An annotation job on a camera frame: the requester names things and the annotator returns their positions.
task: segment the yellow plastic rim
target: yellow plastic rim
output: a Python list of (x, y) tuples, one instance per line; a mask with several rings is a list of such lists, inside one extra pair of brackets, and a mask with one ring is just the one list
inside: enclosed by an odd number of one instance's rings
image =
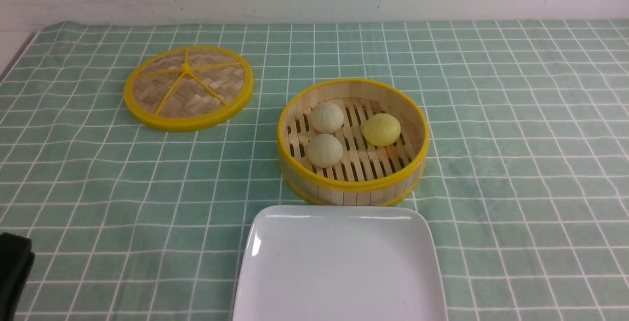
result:
[[(319, 201), (315, 200), (315, 198), (312, 198), (311, 196), (309, 196), (308, 193), (305, 193), (304, 191), (299, 189), (299, 187), (297, 187), (294, 184), (292, 184), (292, 182), (290, 182), (290, 180), (288, 178), (286, 178), (286, 175), (284, 174), (282, 166), (280, 166), (279, 169), (282, 172), (283, 176), (285, 177), (286, 184), (290, 187), (290, 189), (292, 189), (293, 192), (295, 192), (295, 194), (297, 194), (297, 197), (301, 198), (302, 200), (304, 200), (304, 202), (306, 202), (308, 204), (317, 205), (317, 206), (329, 205), (329, 204), (326, 204), (326, 203), (319, 202)], [(399, 197), (394, 198), (393, 200), (390, 200), (388, 202), (384, 202), (384, 203), (380, 204), (379, 206), (380, 207), (392, 207), (392, 206), (396, 206), (396, 205), (400, 204), (400, 202), (402, 202), (404, 200), (404, 198), (409, 196), (409, 194), (413, 193), (413, 190), (415, 189), (417, 184), (420, 182), (420, 178), (422, 178), (422, 175), (423, 175), (423, 173), (420, 174), (420, 177), (418, 177), (415, 180), (415, 182), (413, 182), (413, 184), (411, 184), (411, 187), (409, 189), (407, 189), (406, 191), (404, 191), (404, 193), (402, 193)]]
[[(198, 117), (168, 118), (161, 117), (144, 110), (144, 108), (142, 108), (142, 106), (140, 106), (133, 98), (133, 84), (137, 79), (138, 74), (156, 59), (160, 59), (162, 57), (166, 57), (171, 54), (177, 54), (180, 52), (187, 53), (190, 50), (209, 50), (220, 52), (235, 59), (238, 65), (242, 67), (242, 70), (245, 74), (245, 80), (243, 82), (242, 89), (240, 90), (238, 95), (222, 108)], [(182, 64), (181, 71), (186, 72), (186, 70), (190, 71), (194, 69), (189, 68), (189, 64), (184, 62), (184, 64)], [(251, 70), (251, 66), (249, 66), (249, 63), (247, 63), (247, 61), (245, 61), (245, 59), (239, 54), (230, 50), (226, 50), (224, 48), (214, 46), (189, 46), (170, 50), (168, 52), (164, 52), (163, 54), (158, 54), (154, 57), (151, 57), (151, 59), (148, 59), (144, 63), (140, 64), (137, 68), (135, 68), (132, 74), (129, 75), (124, 86), (124, 103), (126, 103), (126, 106), (129, 108), (129, 111), (132, 113), (132, 115), (146, 126), (162, 131), (186, 132), (202, 130), (227, 121), (229, 118), (236, 115), (236, 113), (240, 112), (240, 110), (242, 110), (247, 105), (247, 102), (249, 102), (253, 93), (254, 73)]]
[[(418, 155), (415, 158), (413, 158), (413, 160), (409, 162), (409, 164), (406, 167), (404, 167), (404, 169), (397, 171), (397, 173), (394, 173), (393, 175), (389, 175), (383, 178), (377, 178), (375, 180), (369, 180), (369, 181), (364, 181), (364, 182), (346, 182), (346, 181), (334, 180), (332, 178), (327, 178), (327, 177), (317, 175), (313, 173), (312, 171), (306, 169), (306, 167), (299, 164), (299, 162), (297, 162), (297, 160), (295, 160), (290, 155), (290, 151), (288, 150), (288, 148), (286, 148), (285, 143), (282, 140), (282, 136), (284, 133), (283, 123), (285, 121), (285, 117), (286, 117), (286, 113), (288, 109), (292, 106), (292, 104), (294, 104), (294, 102), (297, 101), (297, 99), (299, 99), (300, 97), (304, 95), (308, 95), (308, 92), (310, 92), (311, 90), (315, 88), (321, 88), (323, 86), (341, 83), (341, 82), (364, 82), (364, 83), (378, 86), (380, 88), (385, 88), (386, 90), (389, 90), (399, 95), (405, 101), (413, 104), (415, 110), (417, 111), (417, 114), (420, 116), (420, 118), (422, 118), (422, 126), (424, 127), (424, 140), (422, 142), (422, 148), (420, 149), (420, 152), (418, 153)], [(370, 81), (367, 79), (336, 79), (334, 81), (322, 82), (314, 86), (311, 86), (310, 88), (307, 88), (306, 90), (297, 94), (288, 102), (288, 105), (286, 105), (286, 107), (282, 111), (282, 114), (279, 117), (279, 123), (277, 124), (277, 142), (279, 146), (279, 155), (281, 155), (281, 157), (290, 166), (290, 168), (292, 168), (293, 171), (295, 171), (298, 175), (305, 178), (309, 182), (316, 184), (317, 186), (325, 187), (328, 189), (335, 189), (335, 190), (344, 191), (344, 192), (355, 192), (355, 193), (369, 192), (369, 191), (374, 191), (376, 189), (383, 189), (389, 186), (393, 186), (394, 184), (401, 182), (402, 180), (410, 176), (415, 171), (415, 169), (423, 162), (423, 160), (425, 160), (426, 155), (429, 152), (429, 140), (430, 140), (430, 130), (429, 130), (429, 124), (426, 120), (426, 116), (423, 114), (422, 110), (420, 110), (419, 106), (417, 106), (415, 101), (413, 101), (413, 99), (411, 99), (404, 93), (400, 92), (399, 90), (392, 88), (391, 86), (388, 86), (386, 84), (383, 84), (377, 81)]]

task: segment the woven bamboo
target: woven bamboo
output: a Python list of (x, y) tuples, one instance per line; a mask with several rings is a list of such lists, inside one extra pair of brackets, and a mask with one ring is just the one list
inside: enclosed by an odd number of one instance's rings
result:
[[(333, 133), (344, 146), (343, 157), (327, 169), (313, 166), (305, 154), (308, 142), (317, 135), (309, 115), (321, 102), (333, 102), (345, 114), (343, 127)], [(400, 137), (391, 146), (371, 146), (362, 135), (362, 124), (377, 113), (400, 121)], [(284, 153), (280, 166), (289, 185), (311, 203), (391, 205), (418, 182), (428, 132), (416, 104), (393, 88), (371, 81), (329, 82), (298, 95), (285, 109), (278, 130)]]
[(151, 61), (135, 77), (133, 99), (148, 113), (192, 118), (228, 105), (243, 89), (243, 66), (218, 50), (182, 49)]

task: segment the green checkered tablecloth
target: green checkered tablecloth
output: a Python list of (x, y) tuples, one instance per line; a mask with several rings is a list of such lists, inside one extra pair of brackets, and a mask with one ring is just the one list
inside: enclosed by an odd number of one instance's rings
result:
[[(249, 226), (283, 184), (290, 99), (368, 77), (433, 142), (402, 206), (434, 235), (450, 321), (629, 320), (629, 20), (101, 27), (40, 32), (0, 85), (0, 231), (33, 238), (30, 321), (227, 321)], [(220, 45), (248, 107), (198, 133), (140, 126), (140, 61)]]

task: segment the white ceramic plate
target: white ceramic plate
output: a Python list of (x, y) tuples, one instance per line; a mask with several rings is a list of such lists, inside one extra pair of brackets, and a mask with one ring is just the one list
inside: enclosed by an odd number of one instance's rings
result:
[(254, 219), (233, 321), (446, 321), (429, 226), (399, 207), (272, 206)]

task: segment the yellow spoke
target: yellow spoke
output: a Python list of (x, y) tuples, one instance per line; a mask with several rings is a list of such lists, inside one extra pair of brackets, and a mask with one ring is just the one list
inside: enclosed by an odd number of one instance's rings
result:
[(161, 72), (154, 72), (154, 73), (148, 73), (148, 74), (140, 74), (138, 75), (139, 78), (148, 78), (148, 77), (153, 77), (155, 75), (162, 75), (162, 74), (175, 74), (175, 73), (180, 73), (181, 69), (171, 69), (171, 70), (162, 70)]
[(222, 66), (230, 66), (230, 65), (238, 65), (238, 64), (239, 63), (237, 61), (233, 63), (210, 64), (210, 65), (200, 66), (198, 68), (192, 68), (192, 70), (207, 70), (207, 69), (212, 69), (212, 68), (221, 68)]
[(160, 102), (159, 107), (157, 108), (157, 111), (155, 111), (156, 115), (159, 115), (159, 113), (162, 112), (164, 105), (166, 105), (166, 100), (171, 96), (172, 92), (175, 90), (177, 85), (179, 85), (179, 82), (181, 81), (181, 79), (184, 79), (184, 75), (185, 75), (184, 73), (181, 73), (181, 75), (179, 75), (177, 80), (171, 85), (171, 88), (168, 89), (168, 91), (166, 92), (166, 95), (164, 95), (164, 98), (162, 99), (162, 102)]
[(203, 88), (205, 88), (205, 90), (207, 90), (207, 92), (209, 92), (210, 94), (212, 94), (212, 96), (216, 97), (216, 99), (218, 99), (218, 101), (220, 101), (223, 105), (227, 105), (227, 102), (223, 101), (223, 99), (221, 99), (222, 96), (220, 96), (216, 91), (212, 90), (211, 87), (207, 86), (201, 79), (199, 79), (195, 74), (190, 73), (189, 74), (193, 79), (195, 79), (201, 86), (203, 86)]

